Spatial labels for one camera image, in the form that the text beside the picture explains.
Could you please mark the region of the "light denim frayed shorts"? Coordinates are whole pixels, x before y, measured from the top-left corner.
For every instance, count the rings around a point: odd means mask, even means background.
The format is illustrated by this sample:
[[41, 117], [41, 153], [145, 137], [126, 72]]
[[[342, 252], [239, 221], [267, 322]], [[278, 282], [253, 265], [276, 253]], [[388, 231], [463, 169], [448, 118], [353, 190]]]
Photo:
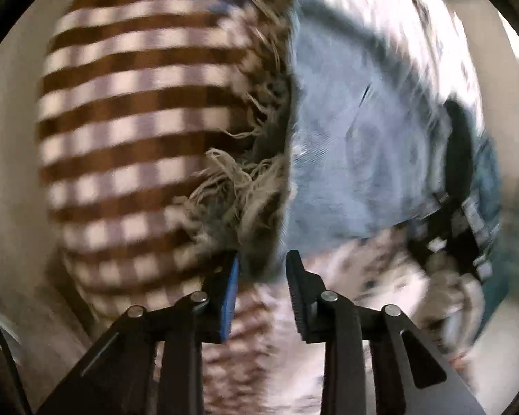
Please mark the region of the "light denim frayed shorts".
[[[208, 153], [206, 182], [185, 203], [197, 256], [234, 250], [245, 276], [272, 280], [287, 252], [310, 257], [405, 225], [445, 192], [451, 123], [397, 46], [324, 0], [292, 0], [283, 16], [282, 94], [241, 154]], [[469, 197], [499, 217], [498, 172], [473, 132]]]

